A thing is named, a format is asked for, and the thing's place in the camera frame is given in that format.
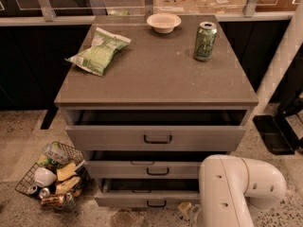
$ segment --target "speckled floor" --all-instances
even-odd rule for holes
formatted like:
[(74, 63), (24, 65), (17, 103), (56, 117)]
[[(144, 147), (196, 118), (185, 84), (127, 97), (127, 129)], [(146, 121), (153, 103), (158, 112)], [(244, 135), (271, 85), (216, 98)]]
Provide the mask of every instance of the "speckled floor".
[[(274, 106), (267, 110), (272, 112)], [(14, 190), (32, 167), (41, 148), (59, 141), (72, 146), (65, 123), (56, 115), (47, 131), (40, 130), (45, 111), (0, 112), (0, 226), (102, 226), (102, 227), (186, 227), (192, 226), (178, 210), (120, 209), (98, 207), (94, 195), (98, 188), (90, 182), (68, 213), (42, 209), (39, 202)], [(284, 200), (261, 218), (255, 227), (299, 227), (303, 223), (303, 156), (271, 154), (264, 146), (255, 125), (247, 124), (247, 133), (233, 155), (260, 159), (276, 166), (287, 181)]]

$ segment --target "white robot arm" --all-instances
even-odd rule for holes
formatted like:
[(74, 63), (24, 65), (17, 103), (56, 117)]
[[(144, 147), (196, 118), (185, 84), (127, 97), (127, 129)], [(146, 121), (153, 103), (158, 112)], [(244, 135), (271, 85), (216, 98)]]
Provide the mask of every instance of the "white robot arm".
[(207, 157), (200, 166), (202, 210), (187, 215), (198, 226), (253, 227), (253, 218), (271, 209), (285, 195), (283, 175), (274, 166), (228, 155)]

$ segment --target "snack package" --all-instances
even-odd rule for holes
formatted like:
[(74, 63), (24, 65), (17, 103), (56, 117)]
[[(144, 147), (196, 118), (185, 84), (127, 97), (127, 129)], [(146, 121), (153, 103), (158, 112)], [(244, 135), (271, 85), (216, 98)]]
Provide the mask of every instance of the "snack package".
[(104, 70), (114, 54), (130, 42), (131, 40), (124, 36), (115, 35), (97, 27), (91, 47), (68, 58), (67, 61), (75, 63), (78, 67), (94, 75), (103, 76)]

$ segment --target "drawer handle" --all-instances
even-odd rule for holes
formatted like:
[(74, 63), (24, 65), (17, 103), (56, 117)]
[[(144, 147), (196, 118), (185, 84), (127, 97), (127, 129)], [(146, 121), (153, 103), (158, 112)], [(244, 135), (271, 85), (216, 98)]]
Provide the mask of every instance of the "drawer handle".
[(146, 173), (150, 176), (166, 176), (169, 175), (169, 168), (167, 168), (167, 172), (163, 172), (163, 173), (152, 173), (150, 172), (149, 168), (146, 168)]
[(164, 201), (164, 203), (162, 205), (153, 205), (153, 204), (150, 204), (150, 201), (146, 201), (146, 204), (150, 208), (164, 208), (167, 205), (167, 201)]
[(170, 144), (171, 140), (172, 140), (172, 136), (170, 135), (168, 141), (152, 141), (152, 140), (148, 140), (148, 136), (144, 134), (144, 142), (147, 144)]

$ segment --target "basket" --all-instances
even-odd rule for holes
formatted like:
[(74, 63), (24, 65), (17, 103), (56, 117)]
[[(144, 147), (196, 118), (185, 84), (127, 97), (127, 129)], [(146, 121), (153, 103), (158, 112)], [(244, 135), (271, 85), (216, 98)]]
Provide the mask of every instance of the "basket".
[[(70, 160), (73, 160), (76, 163), (76, 166), (78, 166), (83, 161), (83, 156), (79, 150), (59, 142), (54, 142), (54, 143), (58, 144), (59, 148), (64, 150), (68, 154)], [(29, 195), (27, 191), (32, 185), (35, 184), (34, 174), (38, 167), (39, 165), (35, 163), (31, 167), (31, 169), (27, 172), (27, 174), (23, 177), (23, 179), (15, 186), (15, 190), (17, 192), (31, 197), (31, 195)], [(84, 169), (79, 176), (80, 176), (80, 181), (74, 186), (73, 190), (83, 188), (89, 181), (89, 175), (86, 169)]]

